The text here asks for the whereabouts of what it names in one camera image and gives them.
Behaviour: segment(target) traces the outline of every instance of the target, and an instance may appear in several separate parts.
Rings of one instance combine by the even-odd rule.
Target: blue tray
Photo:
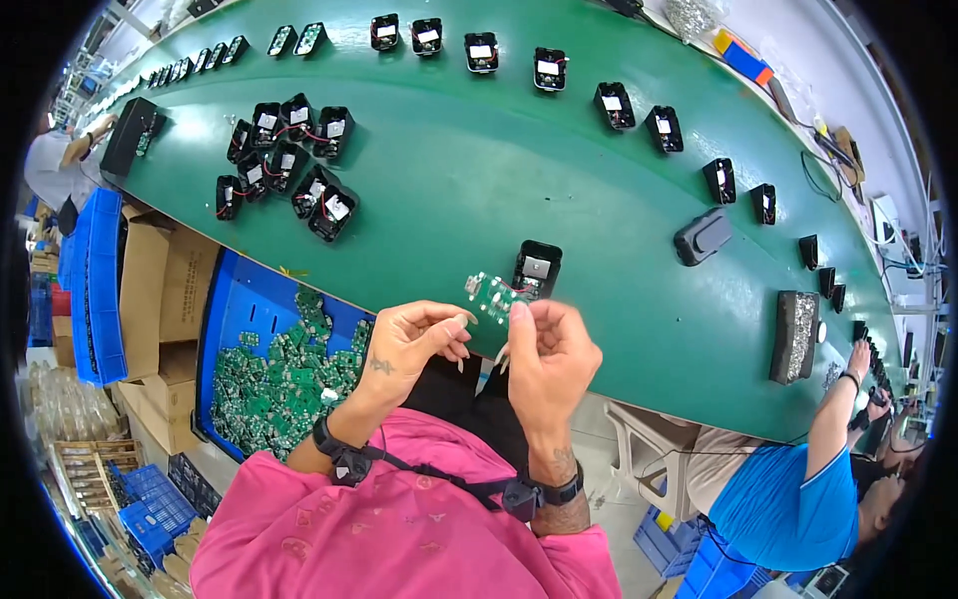
[[[203,331],[196,361],[196,411],[193,433],[217,445],[237,462],[242,451],[223,439],[213,427],[213,373],[222,348],[240,345],[240,333],[256,333],[260,345],[250,348],[254,355],[268,357],[267,349],[277,334],[285,333],[300,320],[296,308],[297,283],[292,279],[222,248],[206,299]],[[327,354],[352,349],[353,333],[360,320],[375,316],[323,294],[323,312],[332,318]]]

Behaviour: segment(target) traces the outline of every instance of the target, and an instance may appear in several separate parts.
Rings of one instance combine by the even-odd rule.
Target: tattoo
[[[373,367],[373,370],[381,370],[386,373],[386,376],[389,376],[389,373],[396,370],[392,364],[389,363],[389,360],[376,359],[375,356],[369,358],[369,365]]]

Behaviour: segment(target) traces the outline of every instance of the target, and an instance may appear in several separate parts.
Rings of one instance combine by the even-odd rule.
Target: hand
[[[509,314],[509,402],[526,438],[566,430],[602,364],[579,311],[550,300],[515,302]]]
[[[438,354],[453,362],[469,357],[464,345],[472,339],[468,322],[478,322],[469,311],[425,300],[381,311],[356,392],[382,406],[398,407],[431,357]]]

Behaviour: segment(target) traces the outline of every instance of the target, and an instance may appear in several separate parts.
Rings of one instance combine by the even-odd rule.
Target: plastic bag
[[[721,24],[732,0],[666,0],[665,15],[685,43],[691,43]]]

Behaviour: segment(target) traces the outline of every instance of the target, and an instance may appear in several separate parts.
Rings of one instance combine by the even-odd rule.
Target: black pants
[[[418,410],[468,430],[486,442],[516,470],[529,463],[529,445],[522,425],[509,403],[509,371],[492,368],[482,393],[475,394],[482,359],[464,360],[463,373],[456,364],[434,356],[402,407]]]

